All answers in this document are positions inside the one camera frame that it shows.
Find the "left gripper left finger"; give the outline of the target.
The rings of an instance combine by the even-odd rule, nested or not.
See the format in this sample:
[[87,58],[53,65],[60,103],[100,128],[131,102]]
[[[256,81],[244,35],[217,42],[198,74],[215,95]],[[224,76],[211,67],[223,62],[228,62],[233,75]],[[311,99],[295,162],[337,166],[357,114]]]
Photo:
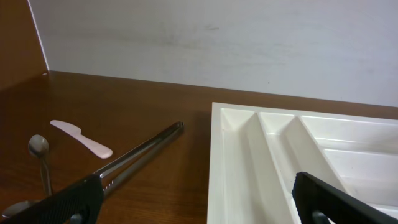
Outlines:
[[82,223],[95,224],[103,201],[101,178],[91,174],[1,224],[66,223],[73,215],[80,215]]

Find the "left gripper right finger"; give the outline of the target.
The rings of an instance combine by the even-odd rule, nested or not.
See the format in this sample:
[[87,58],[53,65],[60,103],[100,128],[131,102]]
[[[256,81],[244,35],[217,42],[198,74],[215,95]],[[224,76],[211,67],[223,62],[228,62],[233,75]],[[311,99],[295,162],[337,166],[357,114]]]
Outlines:
[[396,218],[372,208],[307,172],[296,173],[292,196],[303,224],[397,224]]

